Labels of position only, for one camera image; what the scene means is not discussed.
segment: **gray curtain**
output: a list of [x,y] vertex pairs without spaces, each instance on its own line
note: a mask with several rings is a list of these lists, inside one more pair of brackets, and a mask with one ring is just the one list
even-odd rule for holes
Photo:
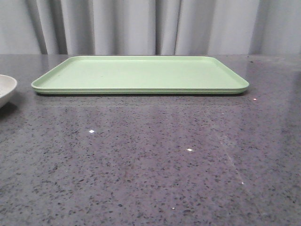
[[301,0],[0,0],[0,54],[301,53]]

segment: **white curtain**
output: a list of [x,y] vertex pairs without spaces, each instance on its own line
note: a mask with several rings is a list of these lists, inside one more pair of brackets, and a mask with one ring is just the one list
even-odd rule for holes
[[0,0],[0,54],[301,53],[301,0]]

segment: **rectangular tray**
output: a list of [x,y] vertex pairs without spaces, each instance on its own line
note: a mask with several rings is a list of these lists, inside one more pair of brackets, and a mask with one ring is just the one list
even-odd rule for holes
[[41,94],[238,94],[248,86],[206,56],[75,56],[32,82]]

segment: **gray countertop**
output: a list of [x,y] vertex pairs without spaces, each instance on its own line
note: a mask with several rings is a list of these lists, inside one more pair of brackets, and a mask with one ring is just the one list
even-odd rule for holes
[[68,56],[0,55],[0,225],[300,225],[301,57],[216,57],[247,92],[42,96]]

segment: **curtain fold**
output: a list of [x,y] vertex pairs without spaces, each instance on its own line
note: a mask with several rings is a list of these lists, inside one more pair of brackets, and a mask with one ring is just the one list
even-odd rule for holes
[[300,0],[0,0],[0,54],[300,54]]

